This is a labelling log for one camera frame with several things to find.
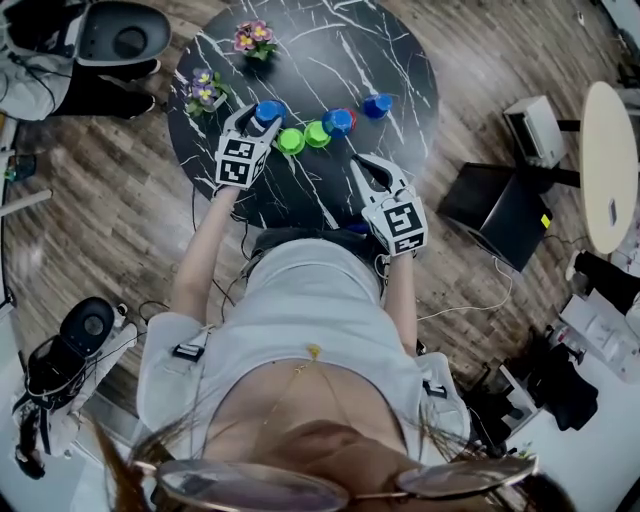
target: black box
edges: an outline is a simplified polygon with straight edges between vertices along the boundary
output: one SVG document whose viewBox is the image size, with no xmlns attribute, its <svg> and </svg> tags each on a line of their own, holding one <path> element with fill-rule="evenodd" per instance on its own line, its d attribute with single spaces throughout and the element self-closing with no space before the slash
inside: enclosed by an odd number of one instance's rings
<svg viewBox="0 0 640 512">
<path fill-rule="evenodd" d="M 520 272 L 553 219 L 535 187 L 511 167 L 465 164 L 438 214 Z"/>
</svg>

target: beige table top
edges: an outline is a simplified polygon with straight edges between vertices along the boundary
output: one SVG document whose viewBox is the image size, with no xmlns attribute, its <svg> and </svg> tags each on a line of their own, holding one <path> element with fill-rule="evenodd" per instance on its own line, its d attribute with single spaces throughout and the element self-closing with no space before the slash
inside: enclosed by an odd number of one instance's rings
<svg viewBox="0 0 640 512">
<path fill-rule="evenodd" d="M 638 151 L 626 108 L 604 82 L 587 93 L 580 129 L 580 186 L 587 230 L 599 252 L 622 242 L 638 195 Z"/>
</svg>

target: eyeglasses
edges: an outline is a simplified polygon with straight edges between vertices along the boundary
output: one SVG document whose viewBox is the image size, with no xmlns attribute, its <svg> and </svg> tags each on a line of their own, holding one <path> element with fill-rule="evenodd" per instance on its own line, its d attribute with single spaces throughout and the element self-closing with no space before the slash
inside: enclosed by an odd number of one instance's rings
<svg viewBox="0 0 640 512">
<path fill-rule="evenodd" d="M 504 458 L 421 467 L 396 477 L 396 491 L 349 496 L 339 485 L 284 469 L 248 463 L 178 460 L 155 467 L 135 462 L 173 499 L 222 512 L 334 512 L 371 499 L 443 499 L 483 494 L 521 482 L 538 459 Z"/>
</svg>

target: pink flower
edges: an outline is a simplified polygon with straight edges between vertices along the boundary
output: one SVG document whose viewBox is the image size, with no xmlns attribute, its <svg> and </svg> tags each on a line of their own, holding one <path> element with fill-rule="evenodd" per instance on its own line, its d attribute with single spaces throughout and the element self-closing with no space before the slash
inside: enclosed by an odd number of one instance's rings
<svg viewBox="0 0 640 512">
<path fill-rule="evenodd" d="M 251 37 L 243 32 L 236 33 L 236 40 L 233 48 L 238 52 L 245 50 L 253 50 L 256 47 L 255 41 Z"/>
<path fill-rule="evenodd" d="M 255 41 L 271 41 L 273 30 L 268 28 L 264 21 L 254 21 L 251 25 L 251 36 Z"/>
</svg>

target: desk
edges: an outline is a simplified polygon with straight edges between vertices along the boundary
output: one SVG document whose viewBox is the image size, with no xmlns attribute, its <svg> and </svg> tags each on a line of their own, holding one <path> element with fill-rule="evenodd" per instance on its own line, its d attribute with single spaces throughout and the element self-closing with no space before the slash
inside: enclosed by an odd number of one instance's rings
<svg viewBox="0 0 640 512">
<path fill-rule="evenodd" d="M 236 25 L 256 18 L 269 23 L 278 44 L 268 62 L 233 50 Z M 194 68 L 219 71 L 232 91 L 214 114 L 196 119 L 185 112 Z M 265 171 L 234 210 L 264 228 L 334 229 L 357 222 L 363 205 L 351 156 L 375 153 L 411 179 L 425 171 L 438 118 L 435 77 L 424 50 L 398 18 L 371 0 L 229 1 L 186 48 L 171 91 L 173 147 L 207 199 L 217 188 L 213 155 L 232 111 L 280 100 L 287 107 L 286 127 L 299 129 L 327 109 L 356 112 L 356 128 L 326 148 L 307 146 L 295 157 L 271 152 Z M 394 102 L 390 116 L 379 121 L 361 113 L 362 100 L 375 91 L 391 94 Z"/>
<path fill-rule="evenodd" d="M 607 84 L 591 86 L 580 130 L 582 204 L 589 238 L 603 254 L 624 239 L 638 195 L 638 151 L 626 108 Z"/>
</svg>

